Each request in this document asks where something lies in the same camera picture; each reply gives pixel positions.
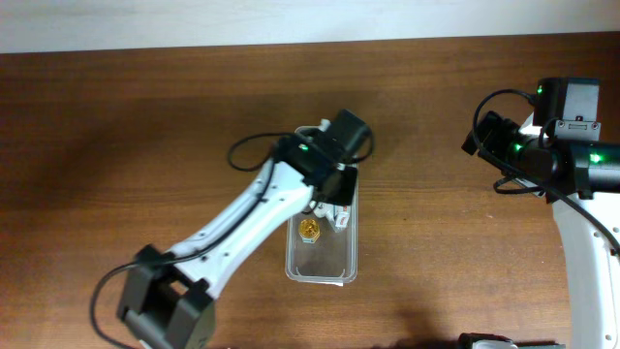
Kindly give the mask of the small jar gold lid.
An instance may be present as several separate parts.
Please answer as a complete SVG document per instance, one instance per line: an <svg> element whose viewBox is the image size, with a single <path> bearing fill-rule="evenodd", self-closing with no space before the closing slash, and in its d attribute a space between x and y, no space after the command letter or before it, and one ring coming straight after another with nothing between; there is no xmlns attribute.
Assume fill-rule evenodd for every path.
<svg viewBox="0 0 620 349"><path fill-rule="evenodd" d="M321 235L318 221L311 218L301 220L298 234L304 243L315 243Z"/></svg>

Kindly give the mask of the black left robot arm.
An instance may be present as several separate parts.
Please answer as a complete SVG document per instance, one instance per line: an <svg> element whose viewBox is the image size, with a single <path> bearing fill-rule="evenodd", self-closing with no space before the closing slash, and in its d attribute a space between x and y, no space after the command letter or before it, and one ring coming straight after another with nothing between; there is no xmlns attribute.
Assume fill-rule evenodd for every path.
<svg viewBox="0 0 620 349"><path fill-rule="evenodd" d="M357 273L358 151L374 141L341 111L320 125L276 134L257 177L205 227L169 250L146 245L121 266L117 318L144 348L203 348L215 303L243 262L282 224L287 274L341 285Z"/></svg>

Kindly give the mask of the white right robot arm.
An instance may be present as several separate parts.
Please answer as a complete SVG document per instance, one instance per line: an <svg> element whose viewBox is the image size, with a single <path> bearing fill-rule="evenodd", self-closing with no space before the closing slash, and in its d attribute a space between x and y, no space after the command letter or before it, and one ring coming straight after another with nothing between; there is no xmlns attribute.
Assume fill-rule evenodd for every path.
<svg viewBox="0 0 620 349"><path fill-rule="evenodd" d="M598 122L582 112L519 125L490 111L462 148L501 172L497 193L531 193L550 204L566 261L571 346L618 347L618 145L600 142Z"/></svg>

